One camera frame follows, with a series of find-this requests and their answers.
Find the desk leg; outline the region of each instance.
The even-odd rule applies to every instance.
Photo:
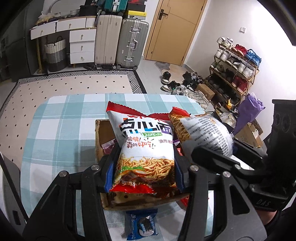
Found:
[[[39,38],[36,39],[36,46],[37,46],[37,58],[38,58],[38,65],[39,65],[39,69],[38,69],[37,73],[42,74],[43,69],[42,69],[41,57],[40,57]]]

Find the purple wrapping paper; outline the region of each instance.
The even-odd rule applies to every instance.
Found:
[[[239,117],[232,132],[233,135],[235,136],[239,133],[248,122],[253,122],[257,115],[264,109],[263,103],[257,99],[254,93],[247,94],[246,98],[238,107]]]

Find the teal suitcase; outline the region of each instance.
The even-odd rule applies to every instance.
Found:
[[[117,12],[119,16],[123,16],[127,3],[128,0],[106,0],[104,9],[112,13]]]

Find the plaid tablecloth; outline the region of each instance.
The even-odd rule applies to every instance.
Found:
[[[95,120],[108,119],[105,111],[108,101],[147,115],[170,112],[173,106],[194,115],[204,113],[194,100],[175,95],[87,94],[50,98],[35,112],[22,159],[21,199],[29,216],[60,171],[81,172],[96,162]],[[83,235],[79,192],[76,203],[77,229]],[[206,234],[212,230],[212,213],[213,208],[208,207]],[[185,211],[175,202],[159,207],[156,223],[159,234],[145,239],[177,240],[184,215]],[[105,217],[112,239],[126,240],[125,213],[105,211]]]

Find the desk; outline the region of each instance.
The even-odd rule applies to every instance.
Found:
[[[108,101],[129,106],[149,115],[167,113],[173,106],[193,115],[203,114],[198,103],[186,96],[152,94],[86,94],[54,96],[35,112],[27,136],[21,169],[21,198],[30,216],[38,201],[56,175],[67,170],[82,172],[96,163],[95,120],[108,119]],[[77,229],[83,234],[81,196],[77,195]],[[112,240],[126,241],[124,212],[104,211]],[[185,211],[176,203],[158,209],[157,229],[153,240],[176,240]],[[208,208],[206,234],[210,234],[213,215]]]
[[[61,19],[45,23],[30,29],[31,39],[36,39],[39,70],[42,73],[39,38],[60,31],[70,31],[70,61],[71,64],[94,62],[94,45],[96,16],[83,16]]]

